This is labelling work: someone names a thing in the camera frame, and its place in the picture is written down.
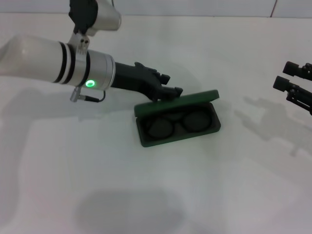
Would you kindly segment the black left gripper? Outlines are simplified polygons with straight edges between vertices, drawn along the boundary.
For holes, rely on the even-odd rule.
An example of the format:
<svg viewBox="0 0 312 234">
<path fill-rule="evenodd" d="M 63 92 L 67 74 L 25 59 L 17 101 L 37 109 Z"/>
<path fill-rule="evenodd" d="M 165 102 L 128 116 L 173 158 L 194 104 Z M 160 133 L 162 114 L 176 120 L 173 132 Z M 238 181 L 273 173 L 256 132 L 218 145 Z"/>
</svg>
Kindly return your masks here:
<svg viewBox="0 0 312 234">
<path fill-rule="evenodd" d="M 151 101 L 173 100 L 179 98 L 182 88 L 162 87 L 170 80 L 169 75 L 148 68 L 136 62 L 134 66 L 117 63 L 112 88 L 134 91 L 145 95 Z"/>
</svg>

